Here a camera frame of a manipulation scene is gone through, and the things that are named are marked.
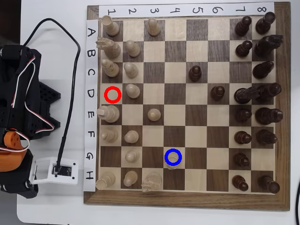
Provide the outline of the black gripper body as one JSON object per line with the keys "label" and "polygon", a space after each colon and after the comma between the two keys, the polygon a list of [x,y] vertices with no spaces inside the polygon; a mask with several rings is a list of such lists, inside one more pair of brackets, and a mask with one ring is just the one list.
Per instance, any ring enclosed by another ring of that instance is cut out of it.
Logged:
{"label": "black gripper body", "polygon": [[33,155],[27,150],[20,166],[15,170],[0,173],[0,190],[6,193],[14,193],[21,195],[27,199],[31,199],[38,194],[38,185],[31,184],[30,169]]}

